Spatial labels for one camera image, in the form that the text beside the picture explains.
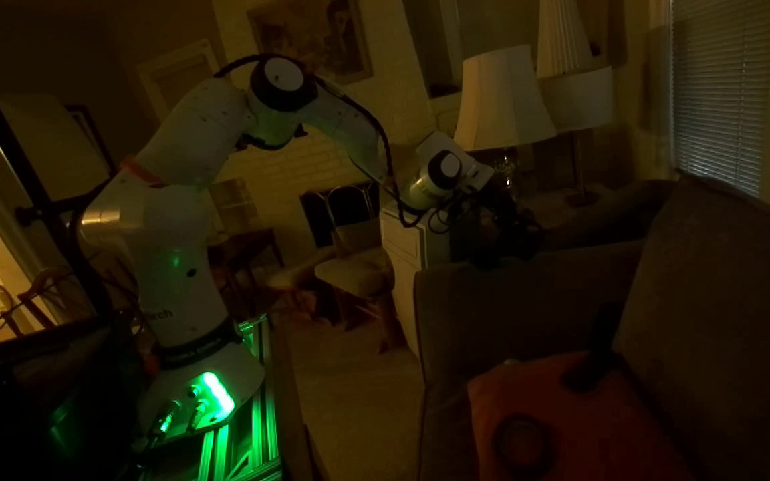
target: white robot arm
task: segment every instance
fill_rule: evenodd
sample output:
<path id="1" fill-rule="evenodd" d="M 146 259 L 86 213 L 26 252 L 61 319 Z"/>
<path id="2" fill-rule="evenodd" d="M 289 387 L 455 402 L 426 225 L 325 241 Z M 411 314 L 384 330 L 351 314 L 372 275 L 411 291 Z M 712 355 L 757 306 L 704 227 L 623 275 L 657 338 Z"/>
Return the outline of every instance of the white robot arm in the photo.
<path id="1" fill-rule="evenodd" d="M 480 191 L 491 179 L 439 140 L 428 143 L 423 177 L 402 195 L 380 124 L 283 56 L 256 56 L 248 92 L 225 77 L 201 82 L 143 149 L 123 160 L 81 225 L 87 244 L 123 255 L 139 282 L 139 306 L 164 367 L 139 403 L 150 436 L 184 436 L 172 432 L 173 426 L 220 426 L 262 386 L 262 367 L 237 344 L 236 324 L 208 275 L 208 209 L 201 193 L 240 143 L 277 149 L 300 125 L 335 140 L 369 179 L 415 213 L 456 187 Z"/>

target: sofa armrest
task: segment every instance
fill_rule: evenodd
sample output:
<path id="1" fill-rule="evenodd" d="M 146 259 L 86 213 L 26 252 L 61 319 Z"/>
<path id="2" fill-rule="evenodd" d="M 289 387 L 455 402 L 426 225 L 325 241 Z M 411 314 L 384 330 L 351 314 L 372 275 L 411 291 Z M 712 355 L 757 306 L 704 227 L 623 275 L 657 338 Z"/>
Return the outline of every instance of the sofa armrest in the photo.
<path id="1" fill-rule="evenodd" d="M 634 241 L 545 252 L 495 269 L 448 264 L 418 272 L 419 481 L 475 479 L 466 383 L 506 359 L 585 347 L 597 314 L 626 302 L 638 252 Z"/>
<path id="2" fill-rule="evenodd" d="M 506 359 L 585 347 L 605 306 L 623 306 L 641 244 L 543 252 L 495 269 L 418 272 L 415 307 L 426 380 L 474 376 Z"/>
<path id="3" fill-rule="evenodd" d="M 674 184 L 677 183 L 662 179 L 634 183 L 601 204 L 582 209 L 566 225 L 550 229 L 543 241 L 543 248 L 598 245 L 646 239 L 651 217 L 661 211 Z"/>

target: lamp base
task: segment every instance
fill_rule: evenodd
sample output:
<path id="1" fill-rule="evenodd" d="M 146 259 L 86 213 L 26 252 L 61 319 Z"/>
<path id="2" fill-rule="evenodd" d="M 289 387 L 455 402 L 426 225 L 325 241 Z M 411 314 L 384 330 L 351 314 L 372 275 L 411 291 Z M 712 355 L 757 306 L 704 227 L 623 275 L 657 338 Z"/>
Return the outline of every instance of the lamp base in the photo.
<path id="1" fill-rule="evenodd" d="M 566 195 L 566 207 L 571 207 L 571 209 L 587 209 L 587 207 L 594 207 L 594 204 L 598 204 L 598 193 L 594 193 L 594 191 L 575 191 L 575 193 L 569 193 Z"/>

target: sofa cushion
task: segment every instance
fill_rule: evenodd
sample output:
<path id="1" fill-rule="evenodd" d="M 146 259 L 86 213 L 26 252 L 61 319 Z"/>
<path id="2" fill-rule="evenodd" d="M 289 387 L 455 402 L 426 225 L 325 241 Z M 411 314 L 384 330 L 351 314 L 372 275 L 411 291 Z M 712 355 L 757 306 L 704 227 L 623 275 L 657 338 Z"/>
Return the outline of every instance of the sofa cushion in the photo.
<path id="1" fill-rule="evenodd" d="M 770 209 L 682 179 L 615 351 L 705 479 L 770 479 Z"/>
<path id="2" fill-rule="evenodd" d="M 531 418 L 545 428 L 545 436 L 520 442 L 520 451 L 534 457 L 543 443 L 547 446 L 543 479 L 693 479 L 680 450 L 618 368 L 607 372 L 587 394 L 575 394 L 561 383 L 582 360 L 585 354 L 561 354 L 498 367 L 468 386 L 479 479 L 512 479 L 495 439 L 500 426 L 515 418 Z"/>

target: cabinet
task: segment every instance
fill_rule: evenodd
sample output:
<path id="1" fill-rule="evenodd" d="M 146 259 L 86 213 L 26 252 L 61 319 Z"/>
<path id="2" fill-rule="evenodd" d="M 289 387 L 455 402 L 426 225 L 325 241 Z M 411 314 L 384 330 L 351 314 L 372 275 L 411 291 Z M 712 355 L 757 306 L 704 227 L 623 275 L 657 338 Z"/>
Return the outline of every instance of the cabinet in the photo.
<path id="1" fill-rule="evenodd" d="M 404 227 L 395 207 L 381 207 L 380 211 L 381 248 L 393 268 L 393 311 L 404 330 L 407 344 L 415 355 L 418 330 L 415 330 L 415 272 L 448 263 L 448 235 L 432 232 L 428 221 L 418 227 Z"/>

